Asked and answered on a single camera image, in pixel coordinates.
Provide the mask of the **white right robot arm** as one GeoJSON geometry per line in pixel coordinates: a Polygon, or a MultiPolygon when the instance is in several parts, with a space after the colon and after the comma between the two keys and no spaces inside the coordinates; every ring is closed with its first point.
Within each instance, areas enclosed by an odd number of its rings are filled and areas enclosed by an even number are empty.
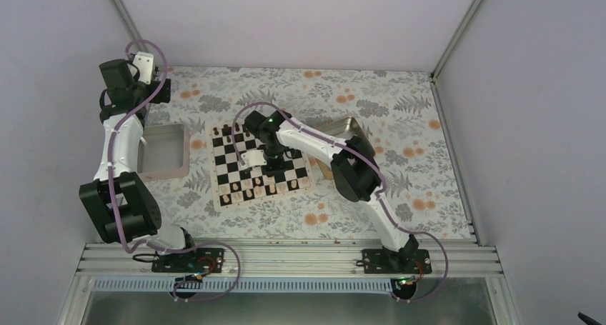
{"type": "Polygon", "coordinates": [[[285,157],[296,150],[319,159],[330,167],[339,194],[361,204],[378,230],[382,243],[382,257],[376,264],[379,270],[404,273],[413,266],[419,244],[394,220],[384,195],[387,183],[364,140],[330,136],[280,111],[270,116],[253,111],[245,118],[243,130],[262,143],[258,150],[242,154],[244,168],[259,166],[264,174],[274,176],[286,170],[285,157]]]}

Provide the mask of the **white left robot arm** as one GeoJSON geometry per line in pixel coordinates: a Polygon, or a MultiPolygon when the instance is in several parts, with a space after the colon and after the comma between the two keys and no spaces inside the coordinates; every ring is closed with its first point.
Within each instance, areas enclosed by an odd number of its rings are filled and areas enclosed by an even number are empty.
{"type": "Polygon", "coordinates": [[[136,170],[147,115],[144,101],[158,91],[154,103],[168,103],[171,82],[160,84],[154,56],[143,51],[99,69],[106,84],[99,98],[104,150],[93,180],[79,187],[79,198],[103,242],[120,240],[113,211],[118,201],[112,194],[125,201],[118,206],[125,240],[154,236],[162,226],[160,210],[136,170]]]}

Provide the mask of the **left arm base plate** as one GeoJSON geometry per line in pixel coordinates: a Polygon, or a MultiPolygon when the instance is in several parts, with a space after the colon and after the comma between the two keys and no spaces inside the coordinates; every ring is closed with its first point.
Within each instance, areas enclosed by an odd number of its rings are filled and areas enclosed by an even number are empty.
{"type": "Polygon", "coordinates": [[[151,265],[151,271],[183,274],[221,273],[224,254],[224,249],[211,247],[185,254],[157,255],[151,265]]]}

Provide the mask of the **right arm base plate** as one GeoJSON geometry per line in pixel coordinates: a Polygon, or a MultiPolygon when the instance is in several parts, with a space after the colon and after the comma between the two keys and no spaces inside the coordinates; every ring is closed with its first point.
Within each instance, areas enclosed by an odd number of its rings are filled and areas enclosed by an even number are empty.
{"type": "Polygon", "coordinates": [[[365,274],[431,274],[428,250],[417,249],[411,254],[394,253],[386,249],[364,249],[355,265],[365,274]]]}

